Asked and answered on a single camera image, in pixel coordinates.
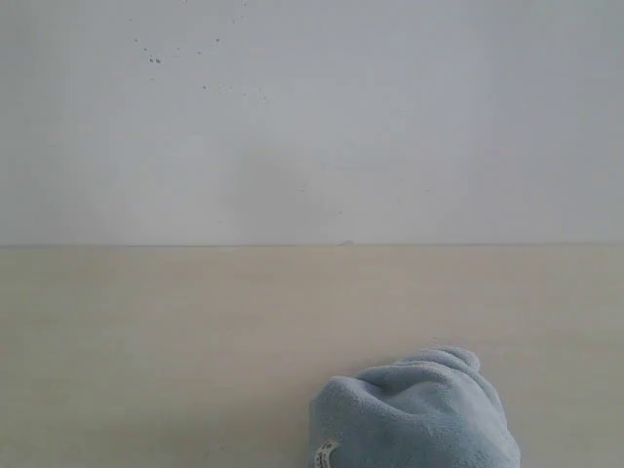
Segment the light blue fleece towel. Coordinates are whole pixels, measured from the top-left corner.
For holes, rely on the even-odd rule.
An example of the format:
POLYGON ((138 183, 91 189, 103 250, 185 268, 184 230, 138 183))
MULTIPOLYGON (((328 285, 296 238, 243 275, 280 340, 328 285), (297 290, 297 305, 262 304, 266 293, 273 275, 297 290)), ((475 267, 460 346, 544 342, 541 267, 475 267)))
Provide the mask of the light blue fleece towel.
POLYGON ((312 400, 309 457, 339 443, 332 467, 518 467, 521 452, 478 356, 459 347, 334 376, 312 400))

